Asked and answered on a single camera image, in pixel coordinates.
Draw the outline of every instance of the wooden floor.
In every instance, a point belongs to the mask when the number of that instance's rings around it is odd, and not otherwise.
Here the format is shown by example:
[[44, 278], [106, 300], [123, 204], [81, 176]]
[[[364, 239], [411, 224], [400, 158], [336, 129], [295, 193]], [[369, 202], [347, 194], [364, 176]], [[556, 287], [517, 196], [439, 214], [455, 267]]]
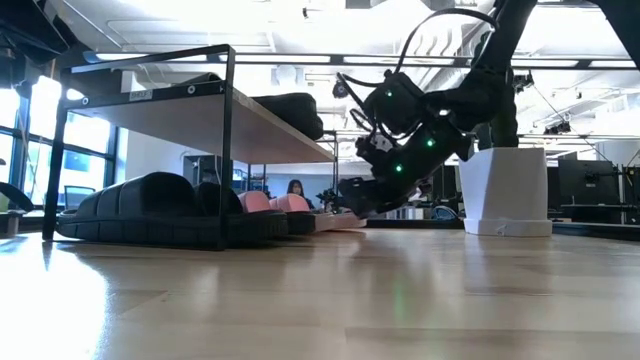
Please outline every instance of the wooden floor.
[[640, 243], [325, 233], [222, 253], [0, 241], [0, 359], [633, 359]]

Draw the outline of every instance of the woman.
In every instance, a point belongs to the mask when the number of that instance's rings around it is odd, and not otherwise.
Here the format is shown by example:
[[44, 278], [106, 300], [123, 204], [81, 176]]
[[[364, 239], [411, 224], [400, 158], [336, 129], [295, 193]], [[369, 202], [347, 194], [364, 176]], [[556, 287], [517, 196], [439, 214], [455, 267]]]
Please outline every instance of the woman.
[[307, 200], [309, 209], [315, 209], [313, 207], [313, 203], [311, 203], [311, 200], [304, 197], [304, 189], [302, 188], [302, 183], [300, 182], [300, 180], [293, 179], [289, 181], [289, 188], [287, 188], [287, 194], [296, 194], [296, 195], [302, 196], [305, 200]]

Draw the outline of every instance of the ceiling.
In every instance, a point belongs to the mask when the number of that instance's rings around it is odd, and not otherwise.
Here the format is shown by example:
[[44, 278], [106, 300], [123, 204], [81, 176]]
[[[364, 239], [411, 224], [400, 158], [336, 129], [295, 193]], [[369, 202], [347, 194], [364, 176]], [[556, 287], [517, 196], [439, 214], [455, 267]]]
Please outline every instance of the ceiling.
[[[240, 53], [397, 55], [409, 31], [432, 13], [421, 0], [373, 0], [377, 5], [364, 9], [357, 8], [363, 4], [357, 0], [50, 1], [80, 40], [98, 52], [161, 52], [229, 43]], [[457, 3], [486, 12], [490, 0]], [[474, 39], [470, 31], [476, 25], [475, 19], [460, 16], [438, 18], [423, 26], [409, 53], [469, 56], [475, 43], [465, 38]], [[548, 6], [534, 10], [516, 55], [628, 57], [597, 8]], [[149, 66], [140, 69], [139, 78], [148, 86], [166, 86], [198, 72], [222, 69], [219, 65]], [[319, 110], [328, 113], [322, 115], [325, 127], [355, 129], [352, 121], [343, 118], [353, 103], [331, 96], [335, 72], [378, 81], [386, 69], [239, 65], [235, 84], [247, 95], [309, 92]], [[407, 74], [424, 89], [435, 89], [453, 86], [465, 71], [412, 68]], [[543, 70], [534, 71], [533, 76], [536, 88], [517, 98], [520, 133], [542, 133], [546, 125], [559, 121], [556, 110], [576, 124], [592, 124], [597, 112], [635, 94], [640, 84], [635, 71]], [[367, 94], [366, 89], [357, 91]], [[592, 132], [590, 125], [582, 128]]]

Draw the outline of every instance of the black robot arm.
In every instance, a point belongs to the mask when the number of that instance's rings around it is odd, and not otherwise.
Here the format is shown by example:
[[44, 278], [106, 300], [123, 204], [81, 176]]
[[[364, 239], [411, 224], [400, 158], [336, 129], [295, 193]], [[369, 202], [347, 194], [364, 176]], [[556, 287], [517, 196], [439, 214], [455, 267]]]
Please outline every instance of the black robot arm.
[[[640, 1], [594, 3], [602, 8], [633, 60], [640, 64], [640, 45], [633, 37], [634, 22], [640, 20]], [[466, 132], [490, 121], [500, 110], [511, 58], [536, 4], [537, 0], [497, 1], [492, 22], [495, 31], [457, 88], [423, 94], [398, 71], [398, 66], [395, 72], [385, 73], [383, 83], [364, 83], [375, 89], [360, 101], [346, 83], [348, 79], [339, 76], [341, 85], [362, 108], [358, 113], [372, 128], [368, 136], [358, 139], [356, 147], [358, 156], [372, 165], [374, 179], [340, 182], [338, 189], [347, 207], [361, 218], [393, 210], [404, 205], [417, 186], [452, 154], [468, 160], [473, 138]], [[378, 132], [390, 139], [390, 150], [376, 147]], [[408, 140], [400, 145], [395, 136]]]

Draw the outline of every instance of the white pot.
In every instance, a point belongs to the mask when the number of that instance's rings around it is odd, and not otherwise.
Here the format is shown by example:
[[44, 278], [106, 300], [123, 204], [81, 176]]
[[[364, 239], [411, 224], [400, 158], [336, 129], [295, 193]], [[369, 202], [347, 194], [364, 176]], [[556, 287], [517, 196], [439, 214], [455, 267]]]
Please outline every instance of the white pot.
[[460, 162], [467, 233], [548, 237], [544, 149], [493, 148]]

